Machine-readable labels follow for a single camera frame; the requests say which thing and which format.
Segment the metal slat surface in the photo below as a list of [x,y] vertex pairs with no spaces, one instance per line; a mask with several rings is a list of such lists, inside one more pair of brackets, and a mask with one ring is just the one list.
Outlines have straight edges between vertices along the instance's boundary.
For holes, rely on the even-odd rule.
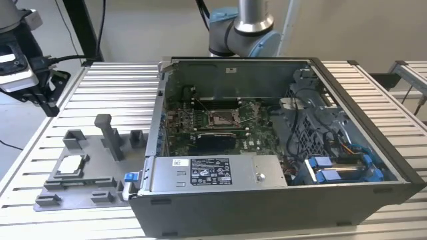
[[[427,134],[402,111],[374,81],[347,62],[326,62],[326,67],[360,104],[391,144],[427,179]],[[59,232],[71,239],[140,239],[144,232],[130,207],[35,212],[32,204],[41,192],[48,172],[63,152],[63,137],[69,129],[100,135],[93,127],[97,114],[111,114],[122,133],[151,126],[158,86],[156,63],[96,63],[71,89],[60,116],[41,131],[33,150],[23,159],[0,197],[0,238],[29,239]],[[383,207],[358,227],[332,227],[232,236],[199,237],[203,240],[379,240],[423,239],[427,236],[427,189],[407,203]]]

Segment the orange wire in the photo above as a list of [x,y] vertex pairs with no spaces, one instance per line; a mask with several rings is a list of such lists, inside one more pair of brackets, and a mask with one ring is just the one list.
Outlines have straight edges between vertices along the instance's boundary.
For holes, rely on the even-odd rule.
[[355,152],[354,152],[344,144],[342,144],[342,146],[344,147],[344,149],[346,149],[351,154],[355,154]]

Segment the warning label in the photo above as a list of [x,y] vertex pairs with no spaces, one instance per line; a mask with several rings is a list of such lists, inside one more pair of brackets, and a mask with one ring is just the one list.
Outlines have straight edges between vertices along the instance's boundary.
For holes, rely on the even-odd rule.
[[230,158],[191,159],[191,184],[232,185]]

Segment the motherboard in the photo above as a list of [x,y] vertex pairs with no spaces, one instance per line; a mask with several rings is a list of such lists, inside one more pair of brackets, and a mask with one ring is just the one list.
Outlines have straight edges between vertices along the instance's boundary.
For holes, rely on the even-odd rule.
[[260,99],[212,101],[194,97],[168,109],[171,156],[284,155],[268,112],[271,106]]

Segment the black power cord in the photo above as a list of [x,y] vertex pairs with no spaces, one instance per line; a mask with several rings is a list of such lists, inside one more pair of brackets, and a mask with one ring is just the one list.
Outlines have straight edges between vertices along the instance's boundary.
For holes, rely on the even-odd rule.
[[93,58],[88,58],[87,56],[81,56],[81,55],[75,55],[75,56],[64,56],[60,58],[52,58],[49,59],[51,61],[51,65],[53,64],[59,64],[60,62],[68,61],[68,60],[73,60],[73,59],[87,59],[87,60],[95,60]]
[[[57,11],[59,11],[59,14],[60,14],[61,21],[63,21],[63,23],[65,25],[65,28],[67,28],[67,31],[68,31],[68,34],[69,34],[69,39],[71,39],[71,44],[72,44],[72,48],[73,48],[75,54],[79,55],[76,44],[75,44],[75,40],[73,40],[72,31],[69,30],[69,27],[68,27],[67,22],[65,22],[65,18],[64,18],[63,11],[61,11],[61,8],[60,8],[59,0],[55,0],[55,3],[56,3],[56,7],[57,7]],[[84,58],[72,58],[72,59],[79,59],[80,60],[80,64],[83,64],[81,59],[85,59],[85,57]]]
[[97,35],[96,51],[95,51],[95,57],[93,57],[95,59],[100,57],[101,40],[103,40],[104,25],[105,25],[105,13],[107,13],[107,0],[103,0],[101,20],[100,20],[100,28],[99,28],[99,35]]
[[204,0],[195,0],[195,3],[198,4],[198,8],[199,8],[199,12],[200,12],[200,16],[202,16],[202,19],[203,19],[203,23],[204,23],[206,29],[207,29],[207,31],[210,31],[210,26],[208,26],[207,19],[211,19],[211,13],[210,13],[208,7],[206,5]]
[[422,109],[422,105],[418,105],[416,110],[415,110],[415,113],[414,113],[415,116],[419,114],[420,109]]
[[408,98],[408,95],[410,95],[410,92],[411,92],[412,88],[414,88],[414,86],[411,86],[411,87],[408,88],[407,93],[406,93],[406,95],[404,95],[404,98],[403,98],[403,100],[402,100],[402,104],[406,103],[406,100],[407,100],[407,98]]
[[3,144],[4,146],[7,146],[7,147],[9,147],[9,148],[13,148],[13,149],[17,149],[17,150],[24,151],[24,149],[21,149],[20,147],[13,146],[13,145],[11,145],[11,144],[7,144],[7,143],[5,143],[4,141],[1,141],[1,140],[0,140],[0,144]]

